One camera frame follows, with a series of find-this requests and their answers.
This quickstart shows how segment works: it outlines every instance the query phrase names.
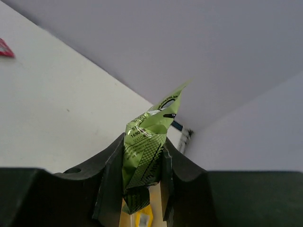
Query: green packet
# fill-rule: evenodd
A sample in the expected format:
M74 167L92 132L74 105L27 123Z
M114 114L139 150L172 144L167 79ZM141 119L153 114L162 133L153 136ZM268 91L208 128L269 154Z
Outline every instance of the green packet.
M123 211L133 214L150 203L148 187L161 176L167 130L178 112L186 82L126 125L122 166Z

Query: dark green surface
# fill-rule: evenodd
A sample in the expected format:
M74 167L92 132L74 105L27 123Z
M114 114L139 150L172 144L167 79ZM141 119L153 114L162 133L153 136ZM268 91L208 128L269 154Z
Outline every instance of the dark green surface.
M38 171L33 168L0 169L0 227L14 222Z
M303 174L208 172L219 226L303 227Z

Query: crumpled snack wrapper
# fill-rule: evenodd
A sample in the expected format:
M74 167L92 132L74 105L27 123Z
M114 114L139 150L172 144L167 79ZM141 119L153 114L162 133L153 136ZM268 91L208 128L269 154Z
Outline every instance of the crumpled snack wrapper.
M161 176L167 130L178 112L186 82L126 125L122 166L123 211L133 214L150 203L148 187Z

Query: white ceiling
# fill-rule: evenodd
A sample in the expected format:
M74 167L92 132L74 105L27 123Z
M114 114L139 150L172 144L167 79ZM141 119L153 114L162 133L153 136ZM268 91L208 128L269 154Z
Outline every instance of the white ceiling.
M302 0L3 0L198 130L303 70Z

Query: plastic packaging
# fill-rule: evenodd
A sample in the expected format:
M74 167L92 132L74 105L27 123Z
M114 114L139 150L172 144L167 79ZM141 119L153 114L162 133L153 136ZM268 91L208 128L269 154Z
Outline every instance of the plastic packaging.
M136 213L136 227L151 227L152 220L152 207L150 205Z
M9 48L9 46L7 46L3 39L0 39L0 55L10 58L15 57L13 51L11 51L11 49Z
M178 112L184 83L126 125L122 166L123 211L133 214L150 203L148 186L161 175L161 153L167 130Z

